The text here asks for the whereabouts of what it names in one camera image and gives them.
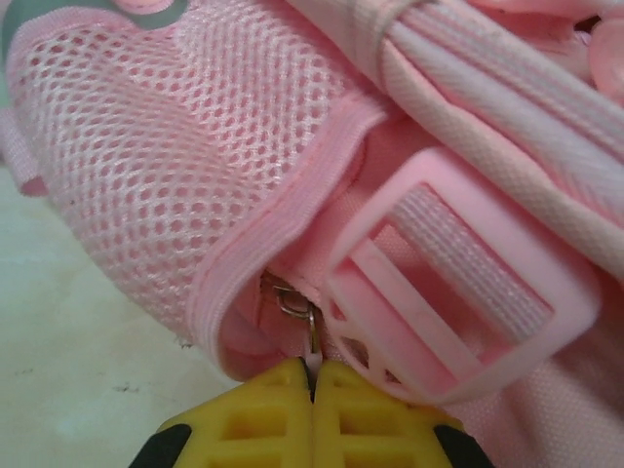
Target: pink backpack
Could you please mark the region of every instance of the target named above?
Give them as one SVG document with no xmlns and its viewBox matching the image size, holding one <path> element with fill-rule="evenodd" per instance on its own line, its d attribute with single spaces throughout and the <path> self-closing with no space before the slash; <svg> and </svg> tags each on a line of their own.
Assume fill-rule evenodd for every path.
<svg viewBox="0 0 624 468">
<path fill-rule="evenodd" d="M 621 466 L 615 3 L 4 0 L 0 149 L 228 375 L 323 355 L 497 466 Z"/>
</svg>

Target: white floor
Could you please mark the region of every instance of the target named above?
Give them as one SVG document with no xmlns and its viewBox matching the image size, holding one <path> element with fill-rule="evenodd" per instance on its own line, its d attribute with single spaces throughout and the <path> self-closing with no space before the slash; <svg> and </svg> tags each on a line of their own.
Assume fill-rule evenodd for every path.
<svg viewBox="0 0 624 468">
<path fill-rule="evenodd" d="M 167 418 L 230 385 L 117 292 L 0 163 L 1 466 L 127 467 Z"/>
</svg>

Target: pink mesh pocket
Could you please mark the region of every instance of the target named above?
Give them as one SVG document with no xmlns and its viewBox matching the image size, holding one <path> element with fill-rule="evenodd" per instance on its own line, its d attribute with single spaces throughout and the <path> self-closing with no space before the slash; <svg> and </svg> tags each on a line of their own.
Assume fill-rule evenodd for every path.
<svg viewBox="0 0 624 468">
<path fill-rule="evenodd" d="M 155 32 L 108 13 L 91 25 L 93 12 L 66 19 L 43 39 L 59 22 L 31 21 L 14 43 L 20 127 L 87 252 L 190 336 L 184 307 L 198 263 L 305 160 L 357 75 L 278 0 L 196 1 Z"/>
</svg>

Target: pink plastic buckle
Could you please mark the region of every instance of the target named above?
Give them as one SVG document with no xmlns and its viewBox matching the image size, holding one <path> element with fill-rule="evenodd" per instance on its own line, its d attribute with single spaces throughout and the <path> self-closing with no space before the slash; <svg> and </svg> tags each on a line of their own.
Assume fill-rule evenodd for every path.
<svg viewBox="0 0 624 468">
<path fill-rule="evenodd" d="M 398 253 L 404 246 L 411 255 Z M 439 405 L 521 377 L 590 328 L 600 306 L 583 257 L 434 148 L 412 157 L 344 229 L 323 310 L 362 375 L 403 400 Z"/>
</svg>

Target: zipper pull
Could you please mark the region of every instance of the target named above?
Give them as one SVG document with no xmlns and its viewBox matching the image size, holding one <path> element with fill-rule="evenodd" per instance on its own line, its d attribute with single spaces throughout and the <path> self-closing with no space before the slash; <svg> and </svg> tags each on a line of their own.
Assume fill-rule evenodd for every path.
<svg viewBox="0 0 624 468">
<path fill-rule="evenodd" d="M 321 364 L 323 363 L 323 351 L 321 349 L 321 337 L 319 335 L 319 323 L 321 310 L 300 292 L 280 282 L 273 283 L 273 292 L 277 297 L 277 303 L 282 312 L 298 320 L 308 322 L 308 340 L 305 346 L 305 364 L 309 369 L 313 381 L 316 381 Z"/>
</svg>

